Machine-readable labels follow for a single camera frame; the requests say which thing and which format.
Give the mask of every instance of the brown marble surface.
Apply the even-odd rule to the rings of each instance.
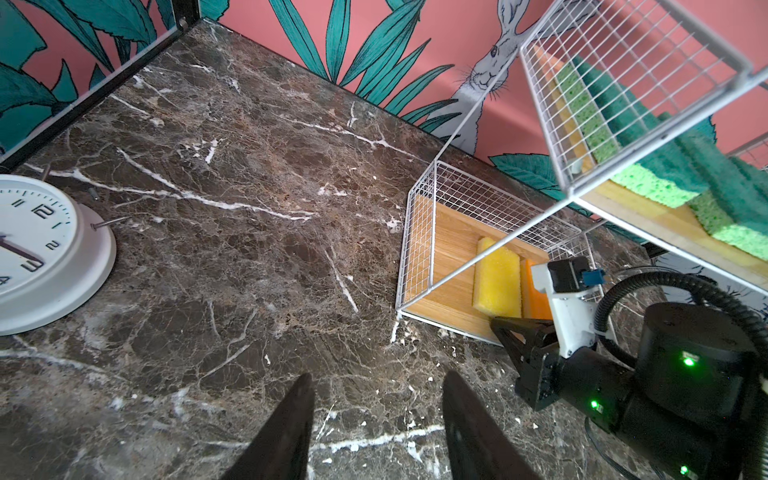
[[[216,478],[302,372],[316,382],[314,478],[450,478],[450,369],[542,478],[619,478],[575,409],[532,412],[515,396],[502,349],[415,321],[390,342],[406,193],[439,147],[198,24],[16,172],[52,162],[52,184],[131,218],[113,226],[117,262],[90,301],[0,338],[4,478]],[[549,203],[454,149],[443,158]],[[648,261],[603,228],[589,237],[609,273]],[[617,316],[630,343],[641,295]]]

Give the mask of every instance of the clock base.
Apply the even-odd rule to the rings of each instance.
[[[102,222],[101,217],[85,205],[76,204],[76,207],[80,210],[84,229],[83,245],[79,249],[84,254],[74,262],[78,265],[78,274],[66,279],[65,288],[54,286],[53,290],[57,292],[30,298],[21,312],[6,310],[4,313],[0,303],[0,336],[27,332],[73,312],[101,288],[112,271],[117,249],[112,230],[102,227],[94,231],[91,223]]]

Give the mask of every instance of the clock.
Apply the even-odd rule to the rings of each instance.
[[[43,181],[0,175],[0,335],[62,318],[101,287],[114,235],[93,210]]]

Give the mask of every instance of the wire mesh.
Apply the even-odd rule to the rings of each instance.
[[[479,220],[504,234],[522,227],[542,212],[538,207],[441,161],[436,162],[436,167],[435,163],[430,165],[408,195],[397,307],[426,291],[432,286],[432,280],[440,280],[429,278],[434,267],[430,264],[434,262],[431,255],[434,203]],[[585,256],[594,266],[586,236],[558,217],[547,218],[518,238],[546,251],[551,260]]]
[[[738,157],[768,173],[768,133],[760,135],[751,142],[738,147],[730,152],[728,156]]]
[[[751,70],[671,0],[555,0],[550,12],[520,55],[563,190],[671,140],[671,118],[703,119]]]

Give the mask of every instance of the rabbit illustration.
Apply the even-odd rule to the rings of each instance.
[[[493,78],[497,75],[501,77],[496,85],[494,85],[492,91],[502,87],[509,75],[509,70],[508,68],[504,69],[504,65],[510,58],[518,54],[520,44],[526,39],[528,30],[530,30],[529,28],[522,33],[517,33],[518,25],[528,9],[529,2],[530,0],[498,0],[498,20],[502,24],[502,35],[485,57],[475,64],[475,67],[467,75],[464,83],[453,94],[452,99],[458,101],[432,112],[428,118],[455,112],[464,114],[470,111],[472,105],[482,97],[485,89],[488,88]],[[600,2],[601,0],[566,0],[550,17],[551,20],[548,24],[554,25],[554,28],[545,28],[535,35],[538,38],[546,38],[555,33],[561,34],[583,24],[598,11]],[[481,115],[482,104],[472,112],[472,116],[464,124],[456,138],[454,138],[452,142],[454,146],[461,148],[468,154],[475,153],[478,138],[478,121]],[[464,115],[458,115],[446,121],[437,127],[432,134],[436,137],[449,136],[462,122],[463,118]]]

